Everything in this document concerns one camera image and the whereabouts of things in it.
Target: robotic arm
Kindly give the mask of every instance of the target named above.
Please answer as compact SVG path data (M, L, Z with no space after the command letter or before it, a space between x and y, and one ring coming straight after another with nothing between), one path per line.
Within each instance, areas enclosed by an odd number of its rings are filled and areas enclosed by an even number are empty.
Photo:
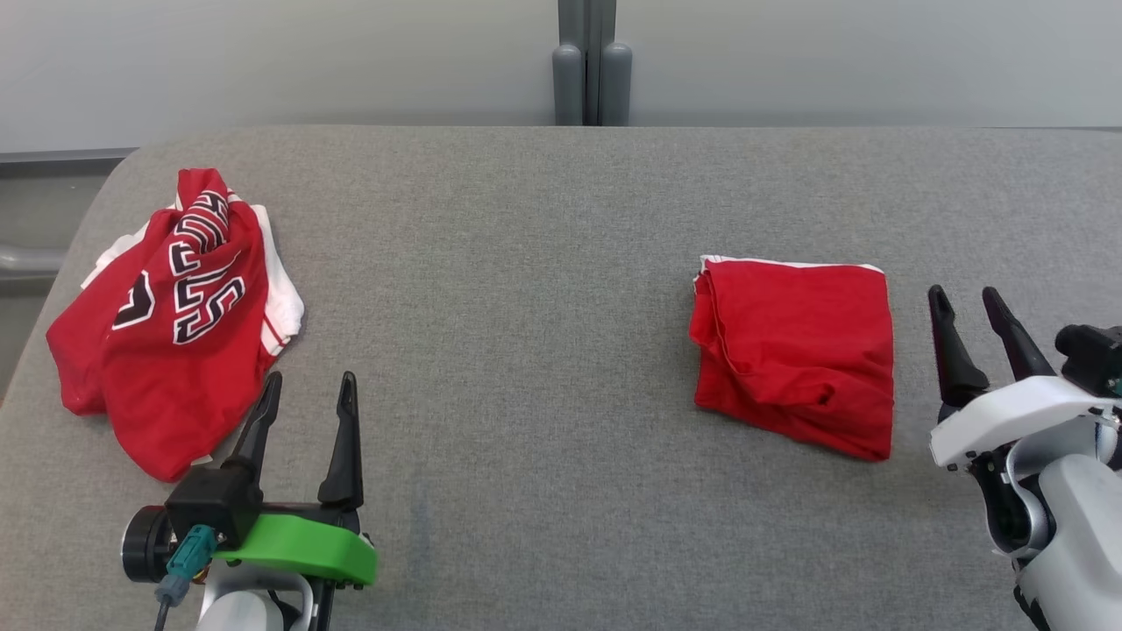
M266 378L219 468L193 468L163 506L140 509L125 531L125 574L159 584L157 631L192 583L205 585L196 631L328 631L335 591L374 583L378 557L358 519L355 375L344 373L339 388L339 430L318 503L264 502L260 472L280 383L279 373ZM297 595L298 606L278 594Z
M942 408L937 465L974 477L1013 595L1041 631L1122 624L1122 327L1065 327L1060 375L993 287L982 292L1015 383L991 390L971 360L942 287L928 292Z

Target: gray table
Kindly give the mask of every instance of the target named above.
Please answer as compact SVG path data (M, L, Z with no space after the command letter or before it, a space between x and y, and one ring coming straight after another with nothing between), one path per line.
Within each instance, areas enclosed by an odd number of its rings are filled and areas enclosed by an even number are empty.
M90 209L0 411L0 629L153 623L118 543L168 487L61 406L43 333L184 166L268 207L307 303L277 364L267 497L314 499L340 375L360 379L381 574L333 629L1031 628L976 487L927 450L925 291L947 286L996 381L984 284L1054 359L1064 323L1122 320L1122 137L274 127L141 149ZM886 271L891 460L693 408L705 253Z

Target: blue connector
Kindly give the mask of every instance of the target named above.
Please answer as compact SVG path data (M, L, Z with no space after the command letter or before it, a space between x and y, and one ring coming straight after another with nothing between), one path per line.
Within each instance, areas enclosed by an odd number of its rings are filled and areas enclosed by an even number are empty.
M156 586L156 600L165 601L169 606L178 606L191 588L191 580L210 564L218 549L218 538L214 529L209 525L194 525L180 547L167 561L167 576Z

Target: red jersey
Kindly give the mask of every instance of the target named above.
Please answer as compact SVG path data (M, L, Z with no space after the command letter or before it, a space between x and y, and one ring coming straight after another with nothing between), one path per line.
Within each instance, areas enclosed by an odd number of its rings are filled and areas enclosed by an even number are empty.
M892 314L884 273L702 257L690 338L695 402L866 460L892 449Z
M213 168L181 171L175 204L118 239L82 287L47 330L63 405L108 413L165 482L237 428L304 312L265 208Z

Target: gray fabric surface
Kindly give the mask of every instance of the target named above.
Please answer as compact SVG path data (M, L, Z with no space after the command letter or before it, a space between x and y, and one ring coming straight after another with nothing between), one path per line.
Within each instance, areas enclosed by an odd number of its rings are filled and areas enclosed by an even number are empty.
M120 534L169 487L58 402L43 340L96 255L214 166L268 207L307 303L263 486L310 501L344 369L378 584L357 629L1028 630L972 481L932 465L925 292L1010 373L980 292L1041 346L1114 324L1122 138L1048 130L280 127L141 149L93 203L0 410L0 629L146 629ZM889 275L892 459L693 408L698 256ZM173 611L192 628L199 594Z

